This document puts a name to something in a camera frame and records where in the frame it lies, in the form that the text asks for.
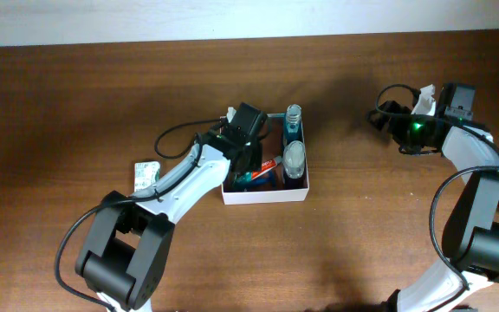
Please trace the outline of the blue disposable razor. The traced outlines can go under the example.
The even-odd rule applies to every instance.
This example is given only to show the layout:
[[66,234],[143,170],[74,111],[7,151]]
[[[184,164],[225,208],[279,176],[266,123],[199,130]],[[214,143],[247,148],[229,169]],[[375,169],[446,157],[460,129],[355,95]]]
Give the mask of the blue disposable razor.
[[267,172],[261,177],[248,182],[236,182],[233,187],[238,191],[247,192],[248,190],[254,190],[262,186],[270,186],[272,188],[277,187],[276,177],[273,172]]

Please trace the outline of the red white Colgate toothpaste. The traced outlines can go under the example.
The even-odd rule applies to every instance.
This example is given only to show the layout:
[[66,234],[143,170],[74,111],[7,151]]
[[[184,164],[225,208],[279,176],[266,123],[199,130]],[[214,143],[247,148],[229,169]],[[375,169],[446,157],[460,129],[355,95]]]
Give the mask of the red white Colgate toothpaste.
[[247,188],[257,185],[260,179],[264,179],[267,173],[271,173],[278,165],[282,163],[282,157],[276,156],[273,159],[267,160],[262,163],[261,169],[253,172],[242,173],[240,176],[234,178],[232,186],[235,188]]

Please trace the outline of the dark blue soap bottle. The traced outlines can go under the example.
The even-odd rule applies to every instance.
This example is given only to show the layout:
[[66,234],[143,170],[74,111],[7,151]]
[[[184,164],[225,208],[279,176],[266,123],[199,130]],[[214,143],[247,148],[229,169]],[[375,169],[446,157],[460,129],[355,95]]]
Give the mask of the dark blue soap bottle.
[[302,188],[306,173],[304,144],[299,140],[289,143],[284,149],[282,163],[284,188],[288,190]]

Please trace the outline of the teal Listerine mouthwash bottle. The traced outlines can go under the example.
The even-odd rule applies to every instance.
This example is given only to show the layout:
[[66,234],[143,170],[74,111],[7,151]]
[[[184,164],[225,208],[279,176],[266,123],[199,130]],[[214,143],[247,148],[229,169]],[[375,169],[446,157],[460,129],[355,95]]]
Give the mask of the teal Listerine mouthwash bottle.
[[292,141],[301,138],[301,107],[297,104],[288,106],[284,115],[282,130],[282,148],[287,147]]

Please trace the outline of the white green soap packet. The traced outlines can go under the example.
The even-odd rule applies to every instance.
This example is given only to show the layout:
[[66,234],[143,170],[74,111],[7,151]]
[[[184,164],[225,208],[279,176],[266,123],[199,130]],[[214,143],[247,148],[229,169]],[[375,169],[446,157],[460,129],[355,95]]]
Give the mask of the white green soap packet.
[[161,165],[158,161],[137,162],[134,164],[133,191],[145,189],[159,180]]

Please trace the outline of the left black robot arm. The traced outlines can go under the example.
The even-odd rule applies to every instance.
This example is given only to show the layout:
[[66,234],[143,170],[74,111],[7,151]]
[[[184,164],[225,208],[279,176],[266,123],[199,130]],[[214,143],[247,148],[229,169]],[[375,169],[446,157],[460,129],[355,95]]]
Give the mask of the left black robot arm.
[[178,221],[230,174],[260,167],[269,117],[242,103],[196,133],[180,162],[148,187],[124,196],[108,193],[93,217],[75,272],[108,311],[147,311],[165,271]]

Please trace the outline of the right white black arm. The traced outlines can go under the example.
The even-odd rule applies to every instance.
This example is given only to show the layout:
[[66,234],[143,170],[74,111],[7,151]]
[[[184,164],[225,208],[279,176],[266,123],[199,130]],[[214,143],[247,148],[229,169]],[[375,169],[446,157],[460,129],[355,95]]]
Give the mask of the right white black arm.
[[412,285],[382,302],[384,311],[460,311],[478,290],[499,283],[499,147],[473,120],[474,87],[446,83],[409,88],[412,104],[375,101],[366,115],[385,129],[399,152],[441,154],[456,168],[436,190],[429,233],[437,261]]

